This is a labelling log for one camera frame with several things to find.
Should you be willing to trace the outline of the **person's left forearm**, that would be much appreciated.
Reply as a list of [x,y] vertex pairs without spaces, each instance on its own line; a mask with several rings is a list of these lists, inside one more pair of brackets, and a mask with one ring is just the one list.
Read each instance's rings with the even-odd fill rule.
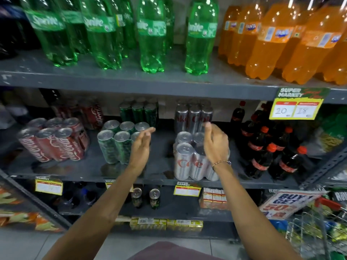
[[94,260],[144,166],[128,165],[102,196],[52,245],[42,260]]

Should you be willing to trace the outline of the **group of dark cola bottles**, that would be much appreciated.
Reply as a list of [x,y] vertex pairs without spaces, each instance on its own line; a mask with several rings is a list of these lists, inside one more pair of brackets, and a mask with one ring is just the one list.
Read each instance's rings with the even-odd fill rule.
[[40,48],[20,0],[0,0],[0,60],[16,57],[19,50]]

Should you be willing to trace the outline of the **group of silver soda cans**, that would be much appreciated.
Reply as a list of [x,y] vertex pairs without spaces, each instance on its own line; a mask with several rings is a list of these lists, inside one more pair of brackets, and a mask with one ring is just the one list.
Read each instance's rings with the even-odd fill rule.
[[213,108],[209,100],[177,101],[174,117],[176,139],[173,144],[174,176],[177,180],[219,180],[204,150],[205,123],[212,117]]

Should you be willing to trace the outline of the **person's left hand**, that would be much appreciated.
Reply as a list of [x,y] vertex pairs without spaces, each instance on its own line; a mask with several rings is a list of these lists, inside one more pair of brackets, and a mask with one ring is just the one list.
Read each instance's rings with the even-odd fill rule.
[[149,158],[150,149],[135,149],[135,141],[132,143],[131,155],[127,170],[140,176]]

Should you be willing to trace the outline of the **green snack packets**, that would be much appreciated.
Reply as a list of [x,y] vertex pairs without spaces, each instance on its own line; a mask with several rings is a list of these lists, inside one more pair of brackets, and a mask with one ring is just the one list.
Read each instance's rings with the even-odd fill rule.
[[331,152],[347,139],[347,105],[326,106],[318,113],[318,142],[323,152]]

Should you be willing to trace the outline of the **row of orange soda bottles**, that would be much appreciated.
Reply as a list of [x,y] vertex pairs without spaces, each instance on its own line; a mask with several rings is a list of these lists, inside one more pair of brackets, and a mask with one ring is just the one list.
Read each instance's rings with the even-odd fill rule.
[[251,79],[265,80],[274,69],[289,83],[305,84],[347,30],[347,0],[276,0],[266,8],[253,0],[239,13],[227,62],[243,66]]

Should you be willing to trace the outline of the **small dark green can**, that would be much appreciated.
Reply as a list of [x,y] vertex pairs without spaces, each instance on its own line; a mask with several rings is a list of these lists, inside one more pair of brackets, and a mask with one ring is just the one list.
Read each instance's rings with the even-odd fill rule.
[[131,192],[131,200],[135,208],[141,208],[143,203],[141,188],[136,187],[133,189],[133,191]]
[[160,191],[157,188],[153,188],[149,192],[150,206],[152,209],[158,209],[160,206]]

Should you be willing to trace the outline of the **grey metal shelf rack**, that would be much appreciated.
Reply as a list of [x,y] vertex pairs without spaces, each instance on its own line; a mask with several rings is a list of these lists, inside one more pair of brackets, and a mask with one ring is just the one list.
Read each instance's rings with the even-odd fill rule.
[[[178,57],[174,57],[173,63],[170,62],[169,72],[159,74],[147,74],[139,69],[134,59],[129,59],[126,66],[121,70],[102,70],[94,66],[94,61],[88,55],[82,55],[77,65],[68,66],[66,68],[54,67],[40,50],[22,51],[19,56],[0,61],[0,86],[9,84],[14,87],[24,88],[47,88],[56,90],[67,90],[72,92],[111,92],[121,94],[142,94],[145,96],[176,96],[189,98],[211,98],[211,99],[247,99],[247,100],[272,100],[277,94],[278,88],[284,88],[285,84],[279,79],[271,77],[270,81],[258,82],[250,81],[243,77],[240,73],[235,72],[226,64],[212,55],[212,61],[215,66],[209,70],[208,74],[201,76],[193,76],[180,71],[177,66]],[[168,126],[173,125],[173,121],[161,120],[162,129],[157,130],[152,136],[152,144],[157,146],[159,151],[150,154],[148,168],[143,177],[140,177],[137,184],[147,185],[164,185],[164,194],[168,194],[168,186],[175,185],[175,179],[169,179],[164,174],[164,171],[173,170],[172,158],[168,158],[167,154],[170,141],[173,141],[174,132],[169,130]],[[23,185],[20,185],[18,180],[34,180],[37,176],[50,179],[61,179],[63,181],[84,181],[84,182],[104,182],[104,180],[115,179],[119,173],[124,170],[121,165],[111,166],[106,165],[103,161],[103,156],[96,140],[96,132],[90,132],[91,146],[87,152],[86,158],[81,162],[66,161],[60,165],[55,161],[40,163],[35,161],[33,157],[25,150],[20,153],[15,159],[4,167],[5,171],[0,172],[0,179],[7,181],[12,188],[17,188],[18,195],[22,195],[27,202],[27,207],[33,210],[38,210],[49,221],[54,222],[57,226],[66,230],[71,226],[63,214],[77,215],[82,212],[72,210],[71,212],[56,212],[34,194],[27,191]],[[328,179],[333,175],[337,175],[343,167],[347,165],[347,145],[341,144],[332,151],[326,158],[322,159],[316,167],[312,169],[314,172],[310,175],[313,185],[316,186],[319,182],[324,182],[327,187],[342,187],[347,184],[345,181],[334,181]],[[264,175],[260,179],[246,179],[242,176],[241,183],[248,189],[295,189],[304,188],[304,182],[297,183],[293,177],[289,177],[283,183],[275,183],[269,178],[269,175]],[[163,216],[178,216],[184,218],[192,218],[202,220],[204,227],[200,233],[196,232],[180,232],[180,231],[131,231],[130,227],[115,226],[112,232],[146,236],[162,236],[176,237],[184,239],[212,239],[212,240],[232,240],[237,241],[237,231],[232,224],[231,213],[228,212],[213,212],[206,209],[203,213],[202,209],[198,208],[198,202],[192,199],[183,201],[184,208],[180,207],[178,200],[174,201],[173,194],[170,194],[167,199],[167,204],[158,210],[151,210],[149,205],[137,210],[142,213],[163,213]]]

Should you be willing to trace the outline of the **orange patterned snack packets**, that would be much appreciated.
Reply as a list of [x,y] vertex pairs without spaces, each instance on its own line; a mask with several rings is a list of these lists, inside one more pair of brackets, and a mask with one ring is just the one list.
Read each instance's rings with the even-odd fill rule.
[[62,229],[44,218],[40,213],[25,207],[24,201],[17,198],[6,188],[0,186],[0,228],[24,224],[35,231],[60,233]]

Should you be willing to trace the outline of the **large yellow price sign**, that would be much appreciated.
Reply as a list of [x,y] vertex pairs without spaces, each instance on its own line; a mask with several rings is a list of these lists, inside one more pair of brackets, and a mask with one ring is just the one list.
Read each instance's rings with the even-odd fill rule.
[[269,120],[314,120],[329,88],[279,88]]

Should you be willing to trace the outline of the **row of yellow boxes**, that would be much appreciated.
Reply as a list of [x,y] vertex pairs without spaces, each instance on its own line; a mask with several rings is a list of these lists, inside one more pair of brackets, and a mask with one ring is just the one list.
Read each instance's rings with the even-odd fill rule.
[[174,220],[161,218],[132,217],[129,223],[132,230],[171,230],[178,232],[201,232],[203,221]]

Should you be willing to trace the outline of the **small yellow price tag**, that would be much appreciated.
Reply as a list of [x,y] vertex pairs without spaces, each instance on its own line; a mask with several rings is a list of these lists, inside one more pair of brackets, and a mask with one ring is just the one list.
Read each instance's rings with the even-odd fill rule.
[[[106,189],[109,189],[114,181],[115,181],[114,179],[106,179],[105,180]],[[132,185],[129,192],[133,192],[133,191],[134,191],[134,186]]]
[[61,196],[63,194],[63,182],[59,179],[35,179],[35,192]]
[[193,185],[188,182],[177,182],[174,188],[173,195],[175,196],[189,196],[199,197],[202,187]]

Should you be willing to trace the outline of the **person's right forearm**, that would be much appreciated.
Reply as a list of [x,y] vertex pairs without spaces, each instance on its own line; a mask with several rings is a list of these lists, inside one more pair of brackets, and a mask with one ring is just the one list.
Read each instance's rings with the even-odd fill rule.
[[238,235],[251,260],[303,260],[260,211],[230,166],[216,172]]

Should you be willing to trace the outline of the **pack of orange juice cartons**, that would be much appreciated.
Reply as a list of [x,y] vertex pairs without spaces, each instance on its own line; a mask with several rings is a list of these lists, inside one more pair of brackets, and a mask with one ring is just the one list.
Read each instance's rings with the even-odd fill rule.
[[199,198],[199,205],[203,209],[228,210],[227,198],[223,189],[204,187]]

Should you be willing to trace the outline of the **person's maroon clothing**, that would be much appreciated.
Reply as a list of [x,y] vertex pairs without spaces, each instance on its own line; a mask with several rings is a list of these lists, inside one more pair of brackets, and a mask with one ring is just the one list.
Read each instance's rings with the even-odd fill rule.
[[159,241],[139,251],[127,260],[224,260],[209,254],[176,245],[172,242]]

